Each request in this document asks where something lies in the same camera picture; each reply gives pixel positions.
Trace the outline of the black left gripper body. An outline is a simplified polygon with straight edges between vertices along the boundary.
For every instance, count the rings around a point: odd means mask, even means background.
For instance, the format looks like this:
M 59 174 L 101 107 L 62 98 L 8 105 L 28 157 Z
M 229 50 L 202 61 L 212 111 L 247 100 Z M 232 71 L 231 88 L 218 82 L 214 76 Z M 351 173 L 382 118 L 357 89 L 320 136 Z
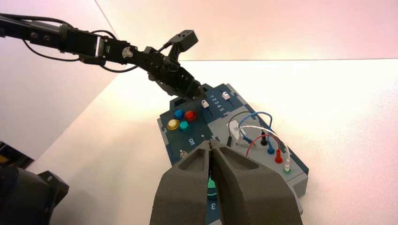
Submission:
M 174 89 L 190 89 L 195 78 L 177 61 L 152 47 L 137 51 L 137 66 L 148 73 L 148 79 L 167 94 L 176 96 Z

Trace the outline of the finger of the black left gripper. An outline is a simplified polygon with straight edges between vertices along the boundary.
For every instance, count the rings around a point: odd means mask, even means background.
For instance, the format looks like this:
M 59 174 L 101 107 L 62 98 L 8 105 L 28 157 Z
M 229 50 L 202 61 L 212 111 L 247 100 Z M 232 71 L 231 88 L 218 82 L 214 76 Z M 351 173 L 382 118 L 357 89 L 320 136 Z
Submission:
M 176 95 L 180 98 L 185 99 L 186 101 L 194 101 L 199 95 L 198 88 L 190 88 L 190 89 L 174 89 Z
M 193 80 L 190 88 L 191 100 L 204 100 L 206 98 L 204 87 L 197 80 Z

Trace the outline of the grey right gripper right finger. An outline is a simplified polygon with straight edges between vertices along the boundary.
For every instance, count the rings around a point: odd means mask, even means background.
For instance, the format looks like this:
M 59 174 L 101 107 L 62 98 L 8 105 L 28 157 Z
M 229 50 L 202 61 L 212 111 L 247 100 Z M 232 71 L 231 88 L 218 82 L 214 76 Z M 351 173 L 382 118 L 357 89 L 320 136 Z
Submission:
M 283 177 L 225 144 L 212 141 L 212 178 L 224 225 L 301 225 Z

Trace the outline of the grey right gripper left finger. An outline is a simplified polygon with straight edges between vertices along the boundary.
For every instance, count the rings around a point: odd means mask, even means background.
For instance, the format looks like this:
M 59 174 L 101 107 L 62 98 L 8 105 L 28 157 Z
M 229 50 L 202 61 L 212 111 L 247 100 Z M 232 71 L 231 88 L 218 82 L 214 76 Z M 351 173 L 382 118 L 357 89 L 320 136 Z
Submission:
M 152 225 L 204 225 L 210 145 L 203 141 L 161 177 L 152 207 Z

